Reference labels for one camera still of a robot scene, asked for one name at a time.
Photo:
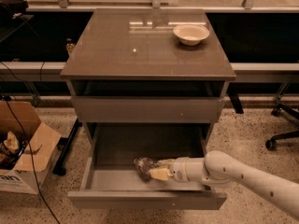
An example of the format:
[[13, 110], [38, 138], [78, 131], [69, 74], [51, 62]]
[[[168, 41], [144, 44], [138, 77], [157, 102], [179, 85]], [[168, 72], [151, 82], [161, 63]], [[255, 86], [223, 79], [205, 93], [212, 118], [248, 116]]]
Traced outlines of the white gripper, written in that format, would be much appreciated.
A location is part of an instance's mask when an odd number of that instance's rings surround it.
[[159, 166], [168, 166], [168, 168], [153, 168], [149, 170], [150, 177], [153, 179], [168, 181], [171, 177], [177, 182], [189, 182], [190, 179], [187, 176], [187, 161], [188, 157], [182, 157], [177, 159], [159, 160], [157, 163]]

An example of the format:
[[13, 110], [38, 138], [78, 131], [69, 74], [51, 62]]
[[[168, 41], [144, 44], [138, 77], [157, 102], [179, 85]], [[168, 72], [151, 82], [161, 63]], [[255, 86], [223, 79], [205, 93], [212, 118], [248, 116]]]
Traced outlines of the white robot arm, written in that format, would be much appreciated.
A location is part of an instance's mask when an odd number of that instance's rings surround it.
[[156, 161], [148, 174], [158, 180], [172, 178], [180, 183], [198, 181], [210, 187], [224, 187], [234, 181], [293, 218], [299, 218], [297, 183], [248, 166], [221, 151], [209, 151], [204, 158]]

